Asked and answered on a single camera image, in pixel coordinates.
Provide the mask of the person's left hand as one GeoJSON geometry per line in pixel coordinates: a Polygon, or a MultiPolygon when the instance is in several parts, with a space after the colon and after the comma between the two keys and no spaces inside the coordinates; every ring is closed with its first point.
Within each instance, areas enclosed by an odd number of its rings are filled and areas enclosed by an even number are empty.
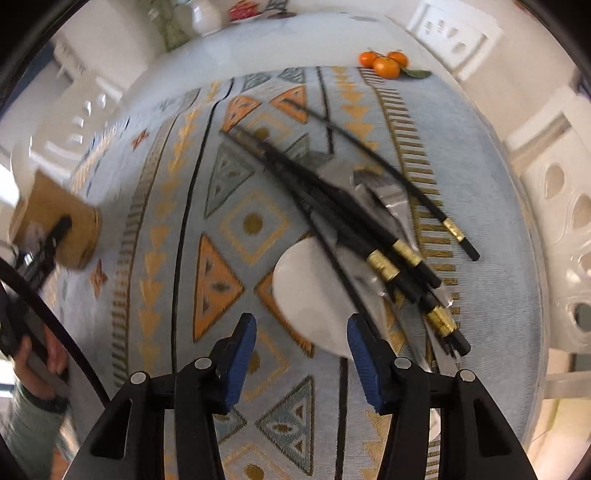
{"type": "Polygon", "coordinates": [[[67,370],[69,356],[63,345],[47,327],[43,327],[43,344],[47,351],[45,363],[33,349],[29,336],[24,335],[13,357],[13,369],[23,387],[43,401],[66,398],[69,388],[61,378],[67,370]]]}

